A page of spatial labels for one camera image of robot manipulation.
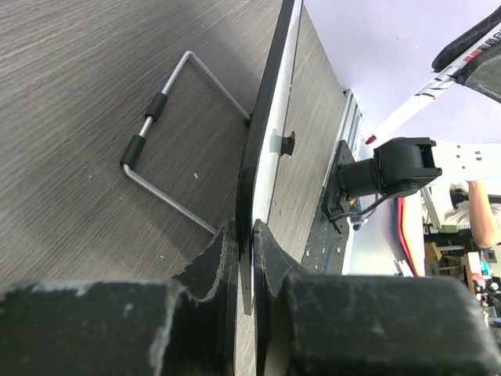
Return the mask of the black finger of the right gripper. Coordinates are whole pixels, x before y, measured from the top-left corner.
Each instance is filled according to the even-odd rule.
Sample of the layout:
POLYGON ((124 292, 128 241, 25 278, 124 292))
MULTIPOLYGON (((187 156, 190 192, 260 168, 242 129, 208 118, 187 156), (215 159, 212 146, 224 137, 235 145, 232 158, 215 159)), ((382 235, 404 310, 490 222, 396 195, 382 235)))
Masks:
POLYGON ((430 100, 452 85, 474 90, 500 101, 500 9, 450 42, 431 64, 430 100))

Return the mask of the pink white marker pen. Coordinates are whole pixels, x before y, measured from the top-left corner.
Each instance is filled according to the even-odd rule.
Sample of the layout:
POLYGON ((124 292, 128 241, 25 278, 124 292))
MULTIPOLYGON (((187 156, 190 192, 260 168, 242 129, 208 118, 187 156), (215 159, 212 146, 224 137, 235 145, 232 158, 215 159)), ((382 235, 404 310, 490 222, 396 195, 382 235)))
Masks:
POLYGON ((476 41, 471 47, 461 53, 447 67, 439 72, 425 86, 404 102, 396 111, 390 114, 379 128, 366 140, 366 145, 374 143, 388 133, 393 132, 423 108, 430 105, 441 94, 447 91, 459 76, 459 72, 475 57, 493 50, 500 42, 500 24, 496 25, 486 35, 476 41))

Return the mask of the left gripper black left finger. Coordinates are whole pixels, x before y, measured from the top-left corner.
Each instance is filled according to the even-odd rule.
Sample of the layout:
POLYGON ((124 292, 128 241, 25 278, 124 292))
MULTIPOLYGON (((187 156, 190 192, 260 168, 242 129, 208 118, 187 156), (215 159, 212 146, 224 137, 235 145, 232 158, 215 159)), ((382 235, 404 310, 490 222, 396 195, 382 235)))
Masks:
POLYGON ((238 246, 223 222, 168 280, 47 280, 1 294, 4 375, 232 375, 238 246))

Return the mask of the small whiteboard with black frame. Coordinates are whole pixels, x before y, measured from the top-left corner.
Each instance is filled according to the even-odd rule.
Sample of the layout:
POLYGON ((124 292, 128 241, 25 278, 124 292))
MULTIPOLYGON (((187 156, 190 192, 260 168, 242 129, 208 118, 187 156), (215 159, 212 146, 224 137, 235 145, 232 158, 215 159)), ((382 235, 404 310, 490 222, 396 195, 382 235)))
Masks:
POLYGON ((214 233, 215 228, 212 225, 146 181, 134 168, 146 144, 147 132, 160 118, 168 101, 168 93, 188 61, 193 61, 243 115, 249 133, 238 176, 235 221, 243 310, 246 314, 251 314, 254 305, 253 228, 256 222, 269 220, 279 159, 284 155, 292 155, 295 147, 295 135, 285 136, 284 129, 293 84, 302 10, 301 1, 284 1, 281 5, 253 112, 248 113, 196 53, 187 50, 164 87, 154 96, 141 130, 132 137, 120 161, 122 170, 131 180, 197 225, 214 233))

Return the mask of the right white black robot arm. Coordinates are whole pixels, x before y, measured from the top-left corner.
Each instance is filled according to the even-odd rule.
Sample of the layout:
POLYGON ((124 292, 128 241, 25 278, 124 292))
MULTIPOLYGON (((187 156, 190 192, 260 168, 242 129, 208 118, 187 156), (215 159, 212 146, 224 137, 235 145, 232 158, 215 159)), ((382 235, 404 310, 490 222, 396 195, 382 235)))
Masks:
MULTIPOLYGON (((382 124, 393 131, 454 84, 500 101, 500 11, 450 42, 431 64, 435 77, 382 124)), ((428 137, 395 138, 378 146, 371 158, 354 161, 340 142, 330 184, 347 197, 375 193, 384 198, 407 197, 436 182, 500 177, 500 145, 460 144, 428 137)))

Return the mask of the person forearm in background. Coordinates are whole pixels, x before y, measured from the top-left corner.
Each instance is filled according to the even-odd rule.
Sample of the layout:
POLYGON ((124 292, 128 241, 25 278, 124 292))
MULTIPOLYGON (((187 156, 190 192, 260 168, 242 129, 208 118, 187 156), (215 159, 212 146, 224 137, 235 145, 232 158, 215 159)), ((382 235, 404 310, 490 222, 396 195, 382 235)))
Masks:
POLYGON ((470 229, 479 248, 487 249, 500 242, 500 227, 481 181, 469 181, 470 229))

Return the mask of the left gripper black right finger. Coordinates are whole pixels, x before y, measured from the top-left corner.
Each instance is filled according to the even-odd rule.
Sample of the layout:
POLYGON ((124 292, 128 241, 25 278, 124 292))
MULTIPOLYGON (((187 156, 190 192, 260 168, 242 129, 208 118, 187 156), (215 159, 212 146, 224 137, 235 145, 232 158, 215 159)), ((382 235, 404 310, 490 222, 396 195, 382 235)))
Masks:
POLYGON ((310 273, 253 229, 259 375, 493 375, 474 296, 444 277, 310 273))

